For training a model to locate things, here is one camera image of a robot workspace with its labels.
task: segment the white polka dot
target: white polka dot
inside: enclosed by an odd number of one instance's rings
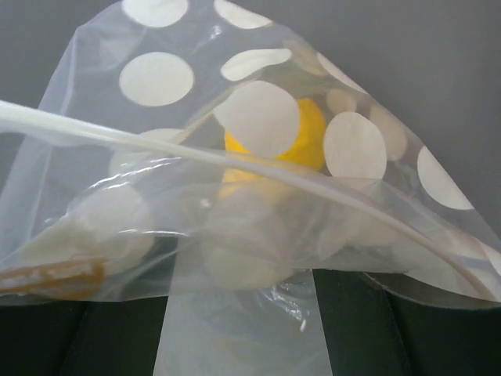
[[[188,0],[124,0],[122,9],[135,22],[148,27],[166,27],[188,11]]]
[[[281,218],[249,187],[215,203],[203,239],[204,259],[218,287],[267,288],[293,274]]]
[[[381,131],[384,143],[386,143],[386,152],[388,160],[399,160],[407,150],[407,136],[405,135],[405,126],[390,111],[380,106],[372,106],[369,119]]]
[[[359,85],[357,85],[351,78],[349,78],[346,74],[344,74],[341,69],[332,64],[330,60],[328,60],[324,55],[322,55],[321,53],[317,53],[316,57],[319,59],[319,62],[320,64],[322,64],[322,67],[327,72],[329,72],[333,77],[337,78],[339,81],[341,81],[345,85],[355,90],[358,90],[360,92],[366,92]]]
[[[124,95],[137,104],[165,106],[188,94],[193,86],[193,72],[176,55],[150,52],[124,67],[119,85]]]
[[[423,188],[438,203],[457,210],[473,209],[463,192],[425,146],[417,157],[417,172]]]
[[[291,55],[289,49],[252,49],[228,60],[222,66],[221,74],[227,80],[239,81],[264,67],[285,63]]]
[[[214,109],[214,116],[246,150],[260,157],[285,153],[299,133],[296,100],[268,82],[239,87]]]
[[[327,92],[327,106],[334,114],[352,112],[357,109],[357,99],[350,92],[341,89],[331,89]]]
[[[233,26],[240,27],[241,29],[255,29],[272,22],[264,16],[249,12],[226,0],[215,0],[214,7],[219,16],[230,22]]]
[[[339,114],[329,123],[323,149],[334,177],[381,179],[386,171],[381,132],[356,112]]]
[[[141,136],[159,141],[172,141],[181,132],[181,129],[159,128],[144,132]],[[108,171],[111,176],[130,172],[138,162],[145,160],[148,156],[150,156],[148,152],[115,153],[110,160]]]
[[[152,248],[153,217],[129,186],[99,190],[20,250],[24,266],[104,257],[105,273],[140,263]]]

